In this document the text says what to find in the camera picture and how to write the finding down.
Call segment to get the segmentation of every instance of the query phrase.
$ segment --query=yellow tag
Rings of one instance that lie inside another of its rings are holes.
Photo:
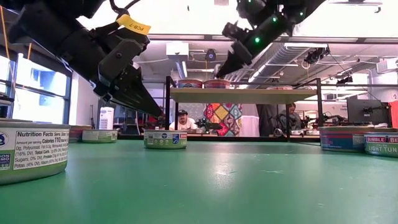
[[[117,19],[116,22],[119,25],[123,25],[125,28],[142,35],[148,35],[150,30],[150,26],[141,24],[131,19],[131,17],[126,14]]]

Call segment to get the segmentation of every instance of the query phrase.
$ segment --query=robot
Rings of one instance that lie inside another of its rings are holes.
[[[141,69],[132,60],[150,43],[145,27],[128,29],[128,9],[117,7],[116,21],[87,30],[77,18],[91,19],[105,0],[0,0],[0,5],[19,15],[8,31],[12,44],[32,40],[56,56],[71,71],[93,85],[104,101],[159,117],[162,110],[142,84]],[[252,29],[227,23],[222,34],[233,39],[228,59],[217,78],[235,72],[283,33],[292,35],[294,25],[307,18],[325,0],[237,0],[237,11]]]

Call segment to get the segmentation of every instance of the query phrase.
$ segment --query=patchwork fabric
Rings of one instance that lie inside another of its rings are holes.
[[[225,136],[226,133],[229,131],[228,127],[224,124],[224,122],[220,123],[220,126],[222,127],[222,129],[217,130],[217,133],[219,136]]]
[[[216,111],[215,114],[217,117],[221,120],[224,120],[224,118],[228,115],[228,111],[223,107],[220,106]]]
[[[229,113],[234,116],[235,119],[242,117],[242,109],[239,109],[238,105],[234,105]]]
[[[242,126],[242,104],[209,103],[203,113],[212,123],[219,123],[222,127],[217,130],[219,136],[239,136]]]
[[[235,124],[235,118],[231,114],[227,115],[224,119],[224,123],[228,128],[232,128],[232,126]]]
[[[211,119],[214,116],[214,110],[213,110],[213,106],[211,104],[206,105],[206,109],[205,109],[205,117],[207,119]]]

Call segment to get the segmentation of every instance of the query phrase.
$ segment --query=green tabletop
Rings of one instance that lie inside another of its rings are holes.
[[[0,223],[396,224],[397,171],[306,144],[70,144],[65,172],[0,187]]]

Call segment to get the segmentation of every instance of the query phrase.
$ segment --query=computer monitor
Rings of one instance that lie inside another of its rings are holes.
[[[348,122],[349,123],[370,123],[377,125],[391,124],[391,112],[388,103],[380,100],[358,100],[347,99]]]

